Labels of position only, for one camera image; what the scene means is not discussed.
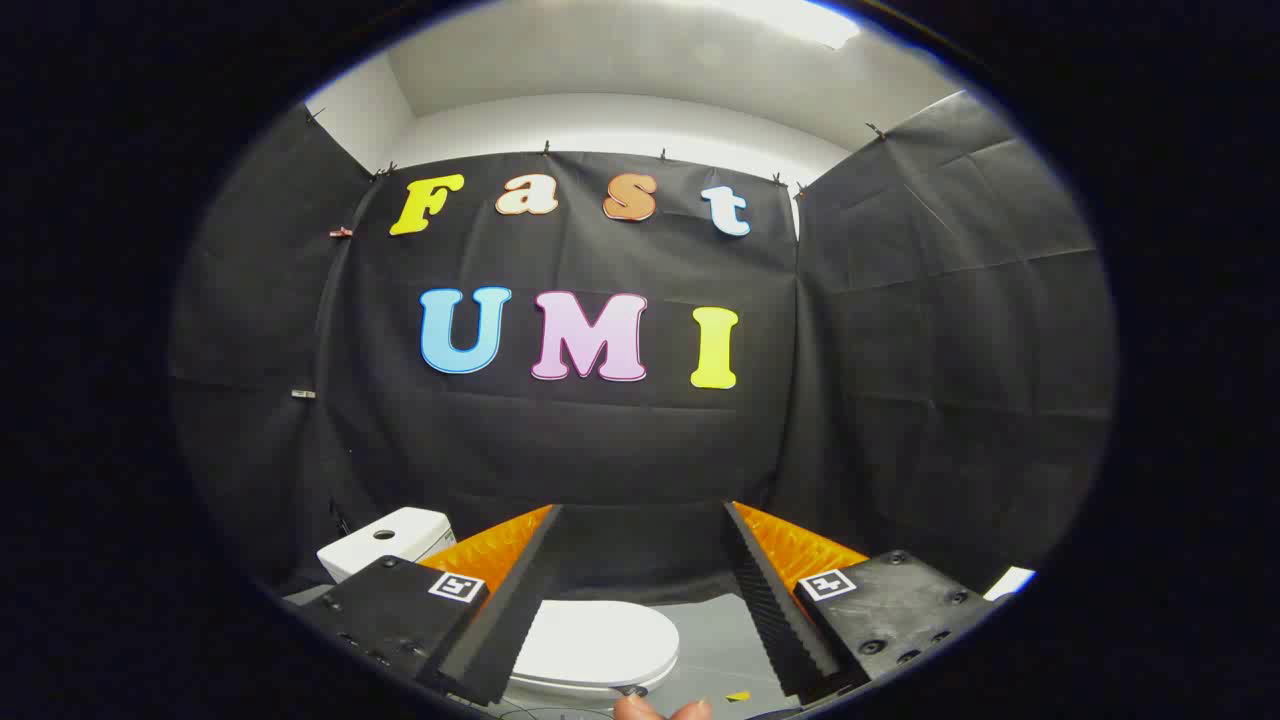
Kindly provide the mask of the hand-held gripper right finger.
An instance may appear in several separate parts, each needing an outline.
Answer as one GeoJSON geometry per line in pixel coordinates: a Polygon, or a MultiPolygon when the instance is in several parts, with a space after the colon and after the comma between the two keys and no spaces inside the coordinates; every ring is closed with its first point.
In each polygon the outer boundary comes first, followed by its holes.
{"type": "Polygon", "coordinates": [[[785,694],[813,705],[923,664],[993,600],[914,553],[868,556],[737,501],[723,546],[785,694]]]}

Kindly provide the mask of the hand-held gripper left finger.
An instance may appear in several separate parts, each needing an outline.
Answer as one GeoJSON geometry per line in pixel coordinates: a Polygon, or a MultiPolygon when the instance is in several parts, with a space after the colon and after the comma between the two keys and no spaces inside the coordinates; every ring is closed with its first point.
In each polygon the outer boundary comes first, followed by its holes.
{"type": "Polygon", "coordinates": [[[371,669],[494,703],[554,579],[536,565],[562,510],[545,505],[429,559],[374,559],[294,615],[371,669]]]}

